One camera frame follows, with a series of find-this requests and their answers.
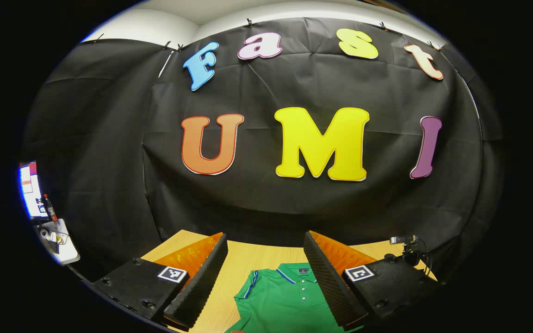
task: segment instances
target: table surface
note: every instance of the table surface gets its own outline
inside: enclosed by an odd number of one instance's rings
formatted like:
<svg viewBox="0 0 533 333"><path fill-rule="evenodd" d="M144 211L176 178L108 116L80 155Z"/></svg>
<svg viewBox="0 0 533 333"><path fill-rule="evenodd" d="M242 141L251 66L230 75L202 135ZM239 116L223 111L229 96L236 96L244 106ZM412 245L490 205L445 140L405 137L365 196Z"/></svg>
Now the table surface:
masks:
<svg viewBox="0 0 533 333"><path fill-rule="evenodd" d="M205 237L207 236L204 234L180 230L141 258L155 261ZM402 244L391 245L388 240L351 247L375 259L383 259L387 253L398 256L402 254L403 250ZM219 272L205 308L189 333L224 333L240 319L233 296L242 288L250 271L275 270L282 263L307 262L303 248L271 247L228 240L228 256ZM417 269L424 267L423 262L416 266ZM183 332L174 327L170 327L170 329Z"/></svg>

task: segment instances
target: letter m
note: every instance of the letter m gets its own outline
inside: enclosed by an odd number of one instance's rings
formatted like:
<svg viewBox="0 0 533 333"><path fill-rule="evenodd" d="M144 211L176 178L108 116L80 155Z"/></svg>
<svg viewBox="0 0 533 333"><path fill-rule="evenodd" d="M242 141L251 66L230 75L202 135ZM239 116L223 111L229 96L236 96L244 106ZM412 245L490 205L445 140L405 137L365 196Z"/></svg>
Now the letter m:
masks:
<svg viewBox="0 0 533 333"><path fill-rule="evenodd" d="M328 160L335 154L335 163L328 170L334 180L362 181L366 171L362 167L363 130L370 120L361 108L341 108L322 135L306 109L282 108L275 119L283 125L283 160L275 172L280 177L300 178L304 168L299 164L299 152L305 158L314 177L319 177Z"/></svg>

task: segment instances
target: blue stripe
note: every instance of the blue stripe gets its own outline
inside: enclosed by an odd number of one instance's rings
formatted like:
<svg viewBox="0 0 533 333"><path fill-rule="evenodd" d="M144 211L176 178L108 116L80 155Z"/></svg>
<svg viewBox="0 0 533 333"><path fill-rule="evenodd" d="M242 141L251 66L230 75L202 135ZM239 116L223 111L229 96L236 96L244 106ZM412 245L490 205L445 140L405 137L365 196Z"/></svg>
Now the blue stripe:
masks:
<svg viewBox="0 0 533 333"><path fill-rule="evenodd" d="M281 276L282 276L283 278L285 278L287 281L291 282L292 284L296 284L295 281L293 281L292 279L288 278L285 274L283 274L283 272L281 272L281 271L279 270L279 268L277 268L277 272L279 272L279 274L281 274Z"/></svg>
<svg viewBox="0 0 533 333"><path fill-rule="evenodd" d="M254 271L254 278L252 278L252 284L248 287L248 290L244 294L244 298L248 298L248 295L250 295L250 291L252 290L252 287L256 285L256 281L258 280L258 271Z"/></svg>

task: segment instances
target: letter f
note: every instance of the letter f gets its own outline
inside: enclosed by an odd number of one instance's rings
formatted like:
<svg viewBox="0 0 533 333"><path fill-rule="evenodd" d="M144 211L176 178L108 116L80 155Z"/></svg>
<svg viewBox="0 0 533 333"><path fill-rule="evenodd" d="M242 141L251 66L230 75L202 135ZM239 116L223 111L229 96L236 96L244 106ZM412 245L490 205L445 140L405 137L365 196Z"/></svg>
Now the letter f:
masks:
<svg viewBox="0 0 533 333"><path fill-rule="evenodd" d="M195 91L205 84L209 79L213 78L215 71L213 69L207 70L205 66L213 66L217 62L212 50L216 50L219 44L211 42L203 47L199 52L195 53L192 57L182 65L183 68L188 68L188 72L191 74L192 85L191 90Z"/></svg>

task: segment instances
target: foam letter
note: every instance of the foam letter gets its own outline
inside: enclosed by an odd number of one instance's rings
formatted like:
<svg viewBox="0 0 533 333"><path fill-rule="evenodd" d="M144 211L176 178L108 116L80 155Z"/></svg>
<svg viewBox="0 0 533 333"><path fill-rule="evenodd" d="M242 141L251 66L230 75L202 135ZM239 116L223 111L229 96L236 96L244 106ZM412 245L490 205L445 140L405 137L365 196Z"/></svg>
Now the foam letter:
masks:
<svg viewBox="0 0 533 333"><path fill-rule="evenodd" d="M203 129L209 124L207 117L190 117L182 120L182 162L193 173L219 175L229 169L236 155L237 126L244 122L241 114L222 114L217 123L222 126L219 154L211 160L201 154Z"/></svg>
<svg viewBox="0 0 533 333"><path fill-rule="evenodd" d="M281 36L275 32L264 32L247 38L237 57L243 60L254 59L256 57L272 58L277 56L283 49L279 47Z"/></svg>
<svg viewBox="0 0 533 333"><path fill-rule="evenodd" d="M342 41L339 46L346 54L366 59L378 56L378 50L371 44L372 38L362 31L351 29L336 30L336 36Z"/></svg>
<svg viewBox="0 0 533 333"><path fill-rule="evenodd" d="M437 133L441 128L441 120L439 118L427 116L421 118L421 127L423 127L423 142L421 143L421 152L419 153L419 160L412 171L410 171L411 179L420 179L427 177L433 171L431 161L435 153L435 145L437 144Z"/></svg>
<svg viewBox="0 0 533 333"><path fill-rule="evenodd" d="M444 74L433 68L433 65L431 65L431 60L433 60L433 57L429 53L423 52L423 50L421 50L421 48L417 45L407 45L404 47L404 50L407 50L415 56L417 63L419 63L419 66L423 72L427 73L427 75L437 80L444 78Z"/></svg>
<svg viewBox="0 0 533 333"><path fill-rule="evenodd" d="M195 53L192 57L188 58L184 62L182 67L188 68L188 72L191 74L192 85L191 90L195 91L205 84L209 79L213 78L215 71L213 69L207 70L205 66L213 66L217 62L212 50L216 50L219 44L211 42L203 47L199 52Z"/></svg>
<svg viewBox="0 0 533 333"><path fill-rule="evenodd" d="M332 118L324 135L320 134L306 109L282 108L275 119L283 125L283 159L275 172L281 177L300 178L304 168L299 164L299 150L314 177L324 171L335 153L335 163L328 170L334 180L362 181L366 171L362 168L363 129L370 114L360 108L341 108Z"/></svg>

